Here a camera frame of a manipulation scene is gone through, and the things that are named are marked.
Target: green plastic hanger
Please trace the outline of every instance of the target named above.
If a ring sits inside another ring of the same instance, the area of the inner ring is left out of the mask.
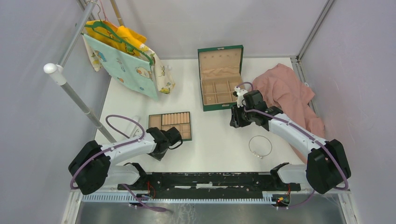
[[[126,42],[124,39],[122,39],[119,36],[117,36],[115,34],[115,32],[108,25],[106,25],[104,22],[102,22],[102,20],[95,21],[92,25],[85,25],[85,27],[91,28],[95,33],[98,33],[98,34],[100,34],[102,36],[105,36],[105,37],[111,39],[112,41],[115,41],[117,43],[126,44],[128,47],[130,47],[130,48],[136,50],[137,52],[141,53],[142,55],[144,55],[148,59],[148,61],[150,63],[150,66],[152,66],[154,64],[153,60],[148,55],[146,55],[145,53],[143,53],[142,51],[140,51],[139,49],[134,47],[132,44]],[[110,36],[108,36],[106,34],[103,34],[103,33],[99,32],[99,31],[95,30],[95,28],[97,28],[97,27],[102,27],[102,28],[106,29],[107,31],[109,31],[114,36],[114,38],[112,38],[112,37],[110,37]]]

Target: clothes rack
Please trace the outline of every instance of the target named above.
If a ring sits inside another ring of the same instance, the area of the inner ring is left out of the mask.
[[[79,106],[79,108],[84,112],[84,114],[91,120],[91,122],[95,125],[95,127],[109,140],[109,142],[116,142],[114,137],[109,133],[109,131],[103,126],[103,124],[99,121],[99,119],[95,116],[92,110],[84,103],[81,97],[74,91],[74,89],[69,85],[66,78],[63,76],[62,71],[65,66],[67,59],[69,58],[71,51],[76,45],[77,39],[80,37],[81,32],[84,29],[84,26],[88,19],[92,17],[92,10],[97,5],[98,0],[91,0],[86,2],[86,7],[83,12],[83,15],[80,21],[76,25],[75,33],[70,41],[68,48],[65,53],[62,55],[61,59],[57,64],[48,63],[44,66],[44,72],[49,74],[49,76],[58,84],[69,97],[74,101],[74,103]],[[120,12],[118,10],[117,4],[115,0],[111,0],[114,12],[117,16],[118,22],[120,25],[123,25],[123,20],[120,16]]]

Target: open jewelry box lid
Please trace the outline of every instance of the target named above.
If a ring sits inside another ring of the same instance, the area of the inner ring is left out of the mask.
[[[240,76],[242,58],[242,45],[198,49],[200,79]]]

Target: light blue cloth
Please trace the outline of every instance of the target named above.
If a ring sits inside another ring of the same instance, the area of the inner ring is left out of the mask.
[[[119,51],[88,35],[84,37],[112,77],[127,88],[158,100],[156,85],[153,82],[148,62]]]

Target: green jewelry box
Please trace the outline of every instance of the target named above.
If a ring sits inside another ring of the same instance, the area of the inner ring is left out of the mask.
[[[204,111],[230,109],[236,104],[233,92],[234,87],[243,82],[242,58],[242,45],[198,49]]]

